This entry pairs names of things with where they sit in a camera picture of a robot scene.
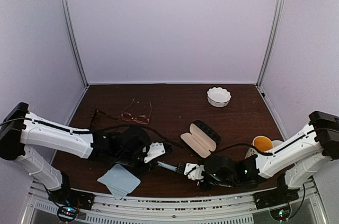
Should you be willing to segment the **black glasses case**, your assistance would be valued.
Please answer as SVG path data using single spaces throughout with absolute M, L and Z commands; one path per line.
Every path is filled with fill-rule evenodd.
M 209 157 L 221 142 L 220 135 L 201 120 L 192 122 L 189 132 L 181 134 L 180 138 L 202 158 Z

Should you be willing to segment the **dark brown sunglasses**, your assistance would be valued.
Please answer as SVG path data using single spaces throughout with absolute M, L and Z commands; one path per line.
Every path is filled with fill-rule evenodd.
M 118 121 L 117 118 L 115 117 L 112 117 L 111 115 L 99 110 L 99 109 L 95 109 L 93 114 L 92 114 L 92 117 L 91 117 L 91 121 L 90 121 L 90 125 L 89 125 L 89 128 L 90 129 L 93 129 L 96 122 L 98 122 L 100 120 L 100 118 L 107 118 L 107 119 L 111 119 L 113 120 L 114 122 Z

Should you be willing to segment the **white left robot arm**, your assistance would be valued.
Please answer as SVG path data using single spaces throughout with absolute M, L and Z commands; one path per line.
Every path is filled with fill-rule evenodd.
M 123 133 L 72 128 L 43 119 L 30 112 L 28 104 L 19 103 L 1 123 L 1 158 L 22 163 L 30 175 L 55 191 L 65 205 L 76 201 L 75 191 L 68 187 L 67 176 L 46 164 L 33 149 L 34 145 L 132 168 L 148 167 L 165 153 L 164 144 L 152 143 L 142 128 L 132 127 Z

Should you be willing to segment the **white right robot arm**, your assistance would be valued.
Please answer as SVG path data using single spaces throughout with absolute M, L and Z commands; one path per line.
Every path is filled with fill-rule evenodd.
M 297 134 L 265 153 L 241 161 L 211 155 L 203 162 L 200 188 L 243 187 L 259 184 L 284 170 L 283 183 L 272 191 L 275 203 L 283 203 L 325 164 L 338 159 L 338 117 L 321 111 L 309 115 L 309 123 Z

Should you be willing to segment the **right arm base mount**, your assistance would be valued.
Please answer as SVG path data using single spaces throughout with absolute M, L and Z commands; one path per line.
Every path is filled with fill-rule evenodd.
M 299 199 L 298 193 L 300 189 L 289 189 L 285 176 L 286 174 L 284 173 L 278 177 L 276 188 L 253 194 L 256 208 L 258 210 L 268 208 L 271 218 L 279 223 L 291 220 L 301 209 L 306 196 L 306 188 L 303 184 L 301 203 L 297 210 L 292 212 L 291 202 Z

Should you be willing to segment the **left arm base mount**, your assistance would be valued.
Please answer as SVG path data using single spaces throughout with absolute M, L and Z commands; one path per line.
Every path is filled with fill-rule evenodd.
M 94 203 L 95 195 L 89 192 L 73 190 L 70 187 L 69 176 L 61 172 L 61 188 L 51 191 L 45 188 L 48 199 L 57 207 L 57 218 L 62 223 L 74 221 L 80 210 L 91 210 Z

